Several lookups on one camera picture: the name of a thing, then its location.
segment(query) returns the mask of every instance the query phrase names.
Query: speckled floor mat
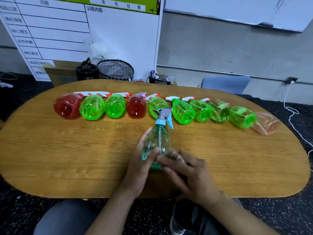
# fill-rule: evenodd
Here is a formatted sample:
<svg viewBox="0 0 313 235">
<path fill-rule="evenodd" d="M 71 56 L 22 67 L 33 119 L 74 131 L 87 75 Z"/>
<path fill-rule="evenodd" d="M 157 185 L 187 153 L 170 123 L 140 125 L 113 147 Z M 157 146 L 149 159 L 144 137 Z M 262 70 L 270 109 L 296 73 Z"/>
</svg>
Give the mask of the speckled floor mat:
<svg viewBox="0 0 313 235">
<path fill-rule="evenodd" d="M 27 100 L 52 88 L 50 82 L 36 82 L 32 77 L 18 75 L 19 80 L 8 81 L 14 88 L 0 88 L 2 102 L 0 119 L 6 120 L 14 110 Z M 251 99 L 279 118 L 292 131 L 288 123 L 289 113 L 283 108 L 282 102 Z M 310 142 L 313 142 L 313 106 L 288 103 L 300 114 L 292 118 L 299 132 Z M 309 146 L 301 141 L 306 151 Z M 280 234 L 313 234 L 313 177 L 311 175 L 307 187 L 300 193 L 285 198 L 244 198 L 242 205 L 265 223 L 275 228 Z M 0 178 L 0 234 L 31 235 L 41 217 L 59 199 L 48 199 L 31 196 L 20 192 Z M 107 199 L 90 200 L 94 206 L 101 209 Z M 170 234 L 169 222 L 174 206 L 174 200 L 137 199 L 128 215 L 123 234 Z"/>
</svg>

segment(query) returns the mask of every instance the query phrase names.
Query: wall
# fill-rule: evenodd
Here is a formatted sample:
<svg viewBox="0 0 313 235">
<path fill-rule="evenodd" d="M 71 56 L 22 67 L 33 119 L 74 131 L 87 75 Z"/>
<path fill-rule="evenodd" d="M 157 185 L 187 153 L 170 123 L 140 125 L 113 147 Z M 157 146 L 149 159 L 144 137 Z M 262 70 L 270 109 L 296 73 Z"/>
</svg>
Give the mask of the wall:
<svg viewBox="0 0 313 235">
<path fill-rule="evenodd" d="M 0 46 L 14 46 L 2 24 L 0 33 Z M 299 81 L 313 83 L 312 62 L 312 22 L 303 33 L 292 33 L 163 13 L 157 62 L 160 65 L 233 71 L 280 79 L 294 76 Z M 160 74 L 175 76 L 179 86 L 191 87 L 201 87 L 203 78 L 218 75 L 165 67 L 158 67 L 157 70 Z M 16 49 L 0 49 L 0 71 L 29 74 Z M 244 94 L 264 100 L 283 101 L 285 91 L 286 86 L 280 81 L 252 78 Z M 292 85 L 287 101 L 313 104 L 313 85 Z"/>
</svg>

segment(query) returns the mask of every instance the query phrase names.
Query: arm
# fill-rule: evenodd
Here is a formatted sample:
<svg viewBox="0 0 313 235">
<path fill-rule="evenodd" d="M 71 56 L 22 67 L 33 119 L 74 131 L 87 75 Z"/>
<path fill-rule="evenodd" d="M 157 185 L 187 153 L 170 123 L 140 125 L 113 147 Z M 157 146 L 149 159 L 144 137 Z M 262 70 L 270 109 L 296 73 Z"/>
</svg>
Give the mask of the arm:
<svg viewBox="0 0 313 235">
<path fill-rule="evenodd" d="M 232 235 L 279 235 L 220 191 L 204 160 L 186 153 L 182 153 L 182 157 L 186 163 L 161 155 L 157 161 L 164 165 L 164 171 L 188 199 L 206 209 Z M 187 177 L 187 183 L 178 173 Z"/>
<path fill-rule="evenodd" d="M 112 194 L 85 235 L 122 234 L 129 209 L 135 198 L 142 192 L 150 166 L 159 153 L 159 149 L 155 148 L 153 153 L 145 161 L 142 161 L 143 141 L 150 131 L 151 128 L 139 138 L 124 180 Z"/>
</svg>

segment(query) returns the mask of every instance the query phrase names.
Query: printed table chart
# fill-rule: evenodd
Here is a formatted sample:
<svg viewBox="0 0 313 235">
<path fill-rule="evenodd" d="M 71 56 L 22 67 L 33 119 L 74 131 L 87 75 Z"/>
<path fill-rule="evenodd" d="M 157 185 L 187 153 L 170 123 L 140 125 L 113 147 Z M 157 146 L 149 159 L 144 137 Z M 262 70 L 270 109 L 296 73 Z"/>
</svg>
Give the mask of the printed table chart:
<svg viewBox="0 0 313 235">
<path fill-rule="evenodd" d="M 90 32 L 96 32 L 133 66 L 134 78 L 147 76 L 155 68 L 162 8 L 157 15 L 157 10 L 142 4 L 77 1 L 81 3 L 74 0 L 0 0 L 2 22 L 37 80 L 50 81 L 40 69 L 43 63 L 86 60 L 88 47 L 83 42 L 90 38 Z"/>
</svg>

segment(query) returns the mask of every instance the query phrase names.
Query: wood grain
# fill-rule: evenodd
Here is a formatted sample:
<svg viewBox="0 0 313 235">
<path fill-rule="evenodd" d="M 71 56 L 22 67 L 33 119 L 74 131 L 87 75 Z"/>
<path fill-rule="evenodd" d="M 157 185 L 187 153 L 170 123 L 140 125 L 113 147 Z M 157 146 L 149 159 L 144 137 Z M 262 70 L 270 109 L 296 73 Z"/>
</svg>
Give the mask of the wood grain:
<svg viewBox="0 0 313 235">
<path fill-rule="evenodd" d="M 256 104 L 219 90 L 114 80 L 62 85 L 19 107 L 0 130 L 0 173 L 26 193 L 54 198 L 109 197 L 121 182 L 139 136 L 154 118 L 127 114 L 96 121 L 65 120 L 53 110 L 57 97 L 74 91 L 110 91 L 163 96 L 220 98 L 266 112 Z M 282 125 L 269 136 L 211 120 L 168 129 L 172 147 L 203 158 L 219 188 L 235 197 L 280 197 L 301 191 L 310 176 L 307 155 Z M 178 191 L 162 171 L 151 171 L 141 197 L 174 197 Z"/>
</svg>

